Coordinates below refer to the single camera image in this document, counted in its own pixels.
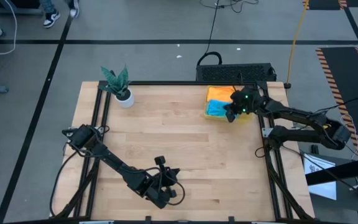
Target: orange and black striped mat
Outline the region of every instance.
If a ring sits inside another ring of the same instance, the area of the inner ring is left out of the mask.
[[[309,0],[307,10],[340,10],[344,7],[358,7],[358,0]]]
[[[316,53],[336,103],[340,104],[358,97],[358,48],[318,48]],[[357,148],[358,100],[339,106],[339,111],[351,132],[353,145]]]

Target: yellow cloth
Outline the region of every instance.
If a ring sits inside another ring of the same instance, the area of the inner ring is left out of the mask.
[[[206,101],[219,100],[223,102],[231,103],[231,94],[234,92],[233,86],[212,86],[208,89],[208,95]]]

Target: white pot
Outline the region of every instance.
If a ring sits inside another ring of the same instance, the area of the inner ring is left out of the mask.
[[[118,98],[116,96],[116,100],[119,102],[119,104],[123,108],[130,108],[135,103],[135,98],[134,98],[134,94],[132,93],[132,90],[130,88],[128,88],[128,91],[131,93],[131,95],[126,100],[123,100],[123,101],[118,100]]]

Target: wooden tabletop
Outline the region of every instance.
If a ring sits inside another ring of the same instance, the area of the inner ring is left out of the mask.
[[[98,82],[84,82],[73,126],[90,124]],[[262,146],[258,118],[246,123],[213,121],[203,117],[207,86],[131,86],[135,104],[123,109],[111,98],[104,143],[129,166],[155,166],[154,157],[165,156],[166,166],[180,168],[178,181],[186,198],[178,206],[157,208],[130,190],[122,177],[101,163],[94,200],[93,220],[193,220],[274,221],[272,199],[264,159],[254,152]],[[283,83],[268,83],[270,97],[287,105]],[[100,125],[105,94],[102,96]],[[278,119],[276,125],[292,127]],[[295,142],[285,145],[298,150]],[[68,148],[64,160],[73,153]],[[289,191],[305,211],[314,216],[299,155],[282,149]],[[58,213],[78,188],[83,158],[75,156],[58,181],[53,209]],[[182,192],[175,187],[178,201]],[[278,190],[281,216],[285,217]],[[85,193],[81,213],[85,213]]]

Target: potted plant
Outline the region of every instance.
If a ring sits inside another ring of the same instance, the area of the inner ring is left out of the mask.
[[[131,107],[134,104],[135,99],[131,89],[128,87],[129,81],[127,67],[125,66],[118,76],[116,76],[112,70],[109,71],[107,68],[101,68],[108,84],[99,85],[99,88],[114,94],[117,101],[123,108]]]

